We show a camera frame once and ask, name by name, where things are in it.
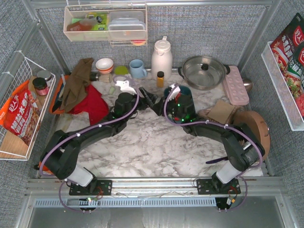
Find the green capsule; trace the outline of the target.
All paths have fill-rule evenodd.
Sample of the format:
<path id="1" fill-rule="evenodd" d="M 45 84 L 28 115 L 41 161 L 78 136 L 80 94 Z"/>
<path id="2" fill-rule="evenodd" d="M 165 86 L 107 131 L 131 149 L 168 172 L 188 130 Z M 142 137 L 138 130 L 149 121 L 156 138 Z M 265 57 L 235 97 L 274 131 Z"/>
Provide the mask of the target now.
<path id="1" fill-rule="evenodd" d="M 113 86 L 110 87 L 110 89 L 109 89 L 109 94 L 112 95 L 114 92 L 115 92 L 115 87 L 113 87 Z"/>

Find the red cloth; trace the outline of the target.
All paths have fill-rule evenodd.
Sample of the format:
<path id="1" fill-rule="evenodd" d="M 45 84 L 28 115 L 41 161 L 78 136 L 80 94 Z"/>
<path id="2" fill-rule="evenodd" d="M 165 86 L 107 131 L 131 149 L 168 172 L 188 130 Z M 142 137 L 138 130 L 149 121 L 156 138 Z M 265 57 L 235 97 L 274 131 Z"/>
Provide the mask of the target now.
<path id="1" fill-rule="evenodd" d="M 102 98 L 102 94 L 93 86 L 89 85 L 85 88 L 86 97 L 77 104 L 70 114 L 88 113 L 90 125 L 97 124 L 109 113 L 109 106 Z"/>

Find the teal storage basket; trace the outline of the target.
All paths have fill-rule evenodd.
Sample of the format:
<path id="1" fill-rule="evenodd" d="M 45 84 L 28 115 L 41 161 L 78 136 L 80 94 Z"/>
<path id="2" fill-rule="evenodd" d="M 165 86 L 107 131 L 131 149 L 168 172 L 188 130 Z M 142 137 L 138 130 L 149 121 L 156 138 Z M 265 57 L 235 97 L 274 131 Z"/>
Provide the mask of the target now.
<path id="1" fill-rule="evenodd" d="M 179 85 L 179 93 L 176 95 L 175 98 L 173 98 L 172 100 L 169 100 L 167 102 L 167 107 L 168 106 L 173 106 L 173 107 L 194 107 L 194 101 L 193 101 L 193 97 L 192 97 L 192 92 L 191 90 L 184 86 L 184 85 Z"/>

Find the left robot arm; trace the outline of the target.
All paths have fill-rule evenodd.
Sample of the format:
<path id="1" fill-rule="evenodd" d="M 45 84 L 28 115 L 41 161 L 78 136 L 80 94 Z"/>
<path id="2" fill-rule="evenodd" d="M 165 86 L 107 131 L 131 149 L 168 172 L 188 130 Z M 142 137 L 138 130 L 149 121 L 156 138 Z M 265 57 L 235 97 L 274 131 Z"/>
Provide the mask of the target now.
<path id="1" fill-rule="evenodd" d="M 48 168 L 59 180 L 68 180 L 92 192 L 96 176 L 77 164 L 79 153 L 89 145 L 120 133 L 137 111 L 161 112 L 163 98 L 140 87 L 137 94 L 120 93 L 110 112 L 98 123 L 74 132 L 56 131 L 40 157 L 40 168 Z"/>

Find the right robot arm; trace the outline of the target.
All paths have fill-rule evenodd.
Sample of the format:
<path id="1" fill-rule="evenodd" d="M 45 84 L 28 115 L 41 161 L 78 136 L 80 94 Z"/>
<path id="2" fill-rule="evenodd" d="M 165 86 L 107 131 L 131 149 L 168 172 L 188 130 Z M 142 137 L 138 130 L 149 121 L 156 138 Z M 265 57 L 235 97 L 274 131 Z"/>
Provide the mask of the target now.
<path id="1" fill-rule="evenodd" d="M 172 100 L 148 95 L 146 99 L 158 116 L 162 115 L 171 124 L 181 126 L 186 133 L 207 137 L 224 145 L 228 161 L 213 174 L 215 184 L 228 184 L 247 169 L 254 168 L 256 162 L 262 162 L 265 150 L 247 124 L 223 125 L 199 117 L 191 95 L 181 94 Z"/>

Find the green lid cup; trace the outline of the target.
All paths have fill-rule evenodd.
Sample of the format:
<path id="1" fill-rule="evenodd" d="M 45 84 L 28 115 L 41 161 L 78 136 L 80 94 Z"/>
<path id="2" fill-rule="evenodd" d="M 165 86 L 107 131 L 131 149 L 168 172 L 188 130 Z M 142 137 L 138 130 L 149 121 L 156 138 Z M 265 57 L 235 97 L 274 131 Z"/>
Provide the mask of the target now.
<path id="1" fill-rule="evenodd" d="M 126 66 L 117 66 L 114 70 L 116 76 L 125 76 L 129 74 Z"/>

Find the orange spice bottle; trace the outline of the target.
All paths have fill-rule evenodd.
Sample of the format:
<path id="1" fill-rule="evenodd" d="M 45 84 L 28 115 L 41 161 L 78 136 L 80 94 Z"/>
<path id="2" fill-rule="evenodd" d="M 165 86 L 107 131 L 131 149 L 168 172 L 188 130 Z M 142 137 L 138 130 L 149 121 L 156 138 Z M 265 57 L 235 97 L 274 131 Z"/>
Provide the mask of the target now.
<path id="1" fill-rule="evenodd" d="M 156 85 L 157 85 L 157 87 L 164 86 L 164 72 L 162 72 L 162 71 L 157 72 Z"/>

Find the blue mug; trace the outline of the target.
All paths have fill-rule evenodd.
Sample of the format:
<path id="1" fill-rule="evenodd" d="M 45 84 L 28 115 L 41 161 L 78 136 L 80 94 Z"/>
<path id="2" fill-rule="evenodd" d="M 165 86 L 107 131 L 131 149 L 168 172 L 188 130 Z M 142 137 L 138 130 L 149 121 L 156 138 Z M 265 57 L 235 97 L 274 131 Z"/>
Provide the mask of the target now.
<path id="1" fill-rule="evenodd" d="M 130 74 L 134 79 L 142 79 L 147 77 L 147 71 L 144 68 L 143 61 L 134 59 L 129 63 Z"/>

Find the steel pot with lid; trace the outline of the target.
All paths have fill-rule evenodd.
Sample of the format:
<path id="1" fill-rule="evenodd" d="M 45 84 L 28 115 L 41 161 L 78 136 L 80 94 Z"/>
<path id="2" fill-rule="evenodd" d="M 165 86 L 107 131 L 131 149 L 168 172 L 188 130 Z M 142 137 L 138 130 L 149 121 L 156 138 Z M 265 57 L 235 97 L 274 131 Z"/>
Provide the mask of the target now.
<path id="1" fill-rule="evenodd" d="M 208 91 L 221 84 L 230 73 L 230 67 L 209 56 L 194 56 L 178 68 L 187 84 L 198 90 Z"/>

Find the brown cloth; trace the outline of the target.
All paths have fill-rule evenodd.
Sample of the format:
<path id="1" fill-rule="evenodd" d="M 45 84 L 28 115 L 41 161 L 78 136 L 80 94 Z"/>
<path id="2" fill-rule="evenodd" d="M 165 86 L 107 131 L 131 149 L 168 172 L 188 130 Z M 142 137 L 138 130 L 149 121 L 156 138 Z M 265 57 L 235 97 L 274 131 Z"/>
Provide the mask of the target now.
<path id="1" fill-rule="evenodd" d="M 86 98 L 86 88 L 91 84 L 90 74 L 93 62 L 94 59 L 91 57 L 83 58 L 74 67 L 66 81 L 60 110 L 68 113 Z"/>

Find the orange tray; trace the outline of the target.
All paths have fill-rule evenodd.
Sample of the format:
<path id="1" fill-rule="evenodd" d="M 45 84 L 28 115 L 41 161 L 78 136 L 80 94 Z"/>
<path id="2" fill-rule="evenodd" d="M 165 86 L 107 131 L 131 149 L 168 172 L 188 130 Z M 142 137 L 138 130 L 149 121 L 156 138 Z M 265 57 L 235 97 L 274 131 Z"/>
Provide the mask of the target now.
<path id="1" fill-rule="evenodd" d="M 52 96 L 52 99 L 50 101 L 50 105 L 49 105 L 49 109 L 48 109 L 49 113 L 51 113 L 51 114 L 63 114 L 64 113 L 64 111 L 60 110 L 59 108 L 56 109 L 55 111 L 53 111 L 53 106 L 58 101 L 59 94 L 63 90 L 63 88 L 64 88 L 63 80 L 62 80 L 62 78 L 60 78 L 56 88 L 54 89 L 55 93 Z"/>

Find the green drink packet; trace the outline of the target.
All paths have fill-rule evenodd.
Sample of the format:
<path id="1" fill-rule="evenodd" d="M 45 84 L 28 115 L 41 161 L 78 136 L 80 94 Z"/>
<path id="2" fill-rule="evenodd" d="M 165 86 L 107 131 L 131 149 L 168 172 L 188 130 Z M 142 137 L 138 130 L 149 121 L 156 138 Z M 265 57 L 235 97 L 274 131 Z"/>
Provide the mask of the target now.
<path id="1" fill-rule="evenodd" d="M 107 13 L 90 12 L 85 15 L 87 19 L 95 19 L 96 23 L 92 26 L 92 31 L 108 30 L 109 15 Z"/>

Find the orange snack bag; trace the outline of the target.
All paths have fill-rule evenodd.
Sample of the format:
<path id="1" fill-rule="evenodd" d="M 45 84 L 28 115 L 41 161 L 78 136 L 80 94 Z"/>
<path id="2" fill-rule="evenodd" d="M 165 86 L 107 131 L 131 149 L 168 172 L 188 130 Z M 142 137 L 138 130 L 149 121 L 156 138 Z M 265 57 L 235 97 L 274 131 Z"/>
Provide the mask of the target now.
<path id="1" fill-rule="evenodd" d="M 32 103 L 29 81 L 19 85 L 0 110 L 0 125 L 29 146 L 40 112 Z"/>

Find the red seasoning packet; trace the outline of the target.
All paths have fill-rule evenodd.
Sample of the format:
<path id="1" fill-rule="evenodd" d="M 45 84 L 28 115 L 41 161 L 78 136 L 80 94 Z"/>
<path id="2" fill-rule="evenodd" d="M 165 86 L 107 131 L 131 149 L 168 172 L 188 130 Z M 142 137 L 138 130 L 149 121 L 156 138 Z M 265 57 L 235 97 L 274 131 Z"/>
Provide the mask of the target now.
<path id="1" fill-rule="evenodd" d="M 304 19 L 296 13 L 270 44 L 276 63 L 301 116 L 304 116 Z"/>

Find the cream wall rack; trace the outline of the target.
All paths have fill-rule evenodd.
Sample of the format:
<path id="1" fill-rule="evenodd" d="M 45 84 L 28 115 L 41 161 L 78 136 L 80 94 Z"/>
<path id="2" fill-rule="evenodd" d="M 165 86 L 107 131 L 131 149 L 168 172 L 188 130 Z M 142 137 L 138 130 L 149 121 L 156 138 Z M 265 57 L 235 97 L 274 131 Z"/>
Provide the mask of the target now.
<path id="1" fill-rule="evenodd" d="M 112 46 L 146 45 L 147 5 L 117 3 L 66 6 L 63 32 L 72 42 L 109 41 Z"/>

